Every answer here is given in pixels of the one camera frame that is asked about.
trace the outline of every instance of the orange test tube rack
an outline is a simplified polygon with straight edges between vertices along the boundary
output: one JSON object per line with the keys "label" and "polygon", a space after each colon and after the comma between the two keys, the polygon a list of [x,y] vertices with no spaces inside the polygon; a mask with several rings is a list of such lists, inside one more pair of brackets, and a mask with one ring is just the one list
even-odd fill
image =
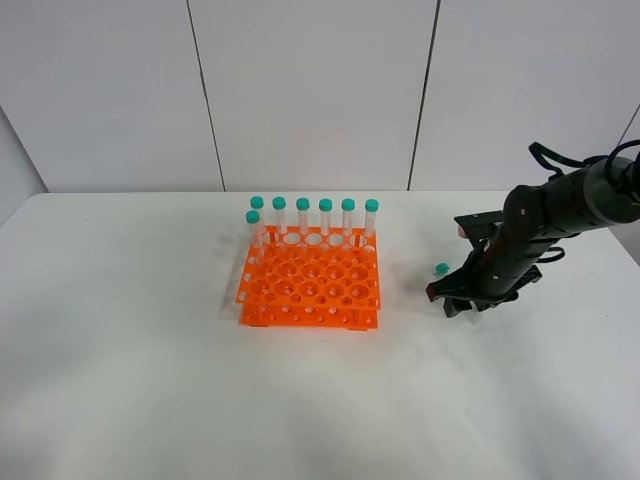
{"label": "orange test tube rack", "polygon": [[328,236],[297,226],[280,236],[265,226],[262,251],[249,246],[236,302],[243,304],[240,323],[252,327],[378,328],[380,280],[376,234],[364,237],[354,228]]}

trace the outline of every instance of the white table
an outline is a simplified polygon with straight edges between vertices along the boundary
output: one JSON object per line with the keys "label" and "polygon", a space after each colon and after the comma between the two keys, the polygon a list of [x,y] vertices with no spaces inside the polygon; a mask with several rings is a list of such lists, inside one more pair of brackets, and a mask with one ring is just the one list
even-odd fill
{"label": "white table", "polygon": [[638,478],[640,268],[614,237],[473,324],[424,290],[469,251],[452,217],[504,193],[362,193],[359,217],[370,196],[369,332],[237,324],[249,194],[30,199],[0,228],[0,478]]}

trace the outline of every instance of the teal cap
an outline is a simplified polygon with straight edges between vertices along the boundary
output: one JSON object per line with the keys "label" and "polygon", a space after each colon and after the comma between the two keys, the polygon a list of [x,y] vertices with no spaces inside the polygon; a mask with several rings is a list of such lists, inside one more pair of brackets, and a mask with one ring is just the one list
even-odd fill
{"label": "teal cap", "polygon": [[276,197],[273,199],[272,203],[273,208],[275,208],[276,210],[282,210],[287,206],[287,201],[284,199],[284,197]]}
{"label": "teal cap", "polygon": [[251,197],[251,208],[264,207],[264,200],[260,196]]}
{"label": "teal cap", "polygon": [[330,212],[331,208],[333,208],[333,203],[328,198],[323,198],[320,200],[320,211],[321,212]]}
{"label": "teal cap", "polygon": [[436,274],[444,276],[447,273],[449,273],[449,265],[446,263],[439,263],[436,265]]}
{"label": "teal cap", "polygon": [[353,201],[353,198],[345,198],[342,201],[342,209],[347,212],[351,212],[354,208],[356,208],[356,202]]}
{"label": "teal cap", "polygon": [[309,210],[309,199],[304,197],[299,198],[298,200],[296,200],[296,207],[298,208],[298,210]]}
{"label": "teal cap", "polygon": [[247,212],[246,217],[247,217],[247,223],[250,225],[255,225],[260,221],[260,214],[255,210],[249,210]]}
{"label": "teal cap", "polygon": [[367,203],[364,204],[364,209],[367,212],[377,212],[379,206],[380,204],[378,203],[377,200],[370,198],[369,200],[367,200]]}

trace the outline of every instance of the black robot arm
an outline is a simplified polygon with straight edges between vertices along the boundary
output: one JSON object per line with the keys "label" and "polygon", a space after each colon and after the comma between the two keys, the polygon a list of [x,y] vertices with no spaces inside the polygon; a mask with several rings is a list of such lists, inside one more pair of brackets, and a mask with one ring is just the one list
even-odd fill
{"label": "black robot arm", "polygon": [[[444,298],[448,317],[516,300],[520,288],[542,277],[537,263],[564,256],[555,246],[561,239],[640,219],[640,154],[635,162],[618,156],[638,145],[577,162],[532,144],[533,156],[554,175],[539,187],[517,186],[499,212],[456,217],[473,250],[459,270],[429,284],[429,299]],[[564,175],[549,160],[578,170]]]}

